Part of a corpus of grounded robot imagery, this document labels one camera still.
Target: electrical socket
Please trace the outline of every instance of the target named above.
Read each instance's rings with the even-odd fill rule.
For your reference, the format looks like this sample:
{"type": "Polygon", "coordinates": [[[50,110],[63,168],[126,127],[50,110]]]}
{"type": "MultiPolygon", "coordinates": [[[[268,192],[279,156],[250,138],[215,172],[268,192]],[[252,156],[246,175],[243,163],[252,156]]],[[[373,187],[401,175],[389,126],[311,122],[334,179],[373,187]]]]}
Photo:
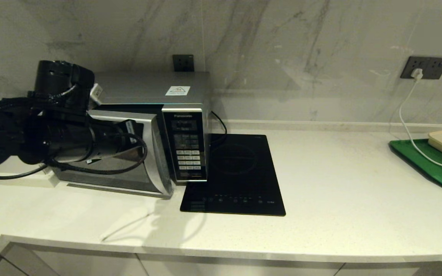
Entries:
{"type": "Polygon", "coordinates": [[[174,54],[173,69],[175,72],[193,72],[193,54],[174,54]]]}
{"type": "Polygon", "coordinates": [[[421,68],[426,80],[439,80],[442,75],[442,57],[411,56],[402,71],[401,79],[413,79],[412,71],[421,68]]]}

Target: microwave control panel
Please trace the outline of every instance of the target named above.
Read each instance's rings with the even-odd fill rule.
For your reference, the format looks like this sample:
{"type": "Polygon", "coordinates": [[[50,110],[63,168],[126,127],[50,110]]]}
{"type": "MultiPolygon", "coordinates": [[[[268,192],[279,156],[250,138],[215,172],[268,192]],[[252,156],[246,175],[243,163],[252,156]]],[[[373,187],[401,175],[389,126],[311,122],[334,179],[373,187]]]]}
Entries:
{"type": "Polygon", "coordinates": [[[164,112],[177,181],[207,180],[202,112],[164,112]]]}

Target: microwave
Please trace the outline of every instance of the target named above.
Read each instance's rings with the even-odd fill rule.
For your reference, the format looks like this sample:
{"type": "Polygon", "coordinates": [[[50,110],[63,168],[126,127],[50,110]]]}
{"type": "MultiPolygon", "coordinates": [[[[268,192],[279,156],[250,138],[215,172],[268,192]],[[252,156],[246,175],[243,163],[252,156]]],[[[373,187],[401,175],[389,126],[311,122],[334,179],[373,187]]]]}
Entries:
{"type": "MultiPolygon", "coordinates": [[[[126,173],[95,175],[53,168],[62,181],[74,186],[172,195],[172,181],[205,182],[210,145],[210,93],[207,72],[96,73],[91,97],[96,102],[88,114],[98,120],[134,120],[142,127],[148,147],[144,163],[126,173]]],[[[127,154],[100,161],[73,162],[92,169],[126,168],[134,163],[127,154]]]]}

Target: induction cooktop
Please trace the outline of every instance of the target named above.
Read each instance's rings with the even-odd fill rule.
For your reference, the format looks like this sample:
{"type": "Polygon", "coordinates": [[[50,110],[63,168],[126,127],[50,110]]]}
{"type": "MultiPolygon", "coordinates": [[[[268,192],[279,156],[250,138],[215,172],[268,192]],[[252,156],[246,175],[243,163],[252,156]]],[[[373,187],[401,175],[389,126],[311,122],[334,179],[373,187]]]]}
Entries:
{"type": "Polygon", "coordinates": [[[207,182],[189,182],[180,211],[286,215],[265,135],[213,135],[207,182]]]}

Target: gray cabinet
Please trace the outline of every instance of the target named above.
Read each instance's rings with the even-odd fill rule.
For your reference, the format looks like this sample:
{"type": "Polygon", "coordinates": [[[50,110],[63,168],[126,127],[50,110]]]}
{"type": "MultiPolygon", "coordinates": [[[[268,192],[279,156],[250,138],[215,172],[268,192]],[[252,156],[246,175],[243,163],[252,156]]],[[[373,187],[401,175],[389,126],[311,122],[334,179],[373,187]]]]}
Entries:
{"type": "Polygon", "coordinates": [[[14,265],[0,257],[0,276],[26,276],[14,265]]]}
{"type": "Polygon", "coordinates": [[[442,276],[442,262],[346,263],[336,276],[442,276]]]}
{"type": "Polygon", "coordinates": [[[17,243],[10,243],[0,255],[29,276],[59,276],[32,250],[17,243]]]}
{"type": "Polygon", "coordinates": [[[149,276],[334,276],[343,263],[139,255],[149,276]]]}
{"type": "Polygon", "coordinates": [[[147,276],[133,253],[32,248],[60,276],[147,276]]]}

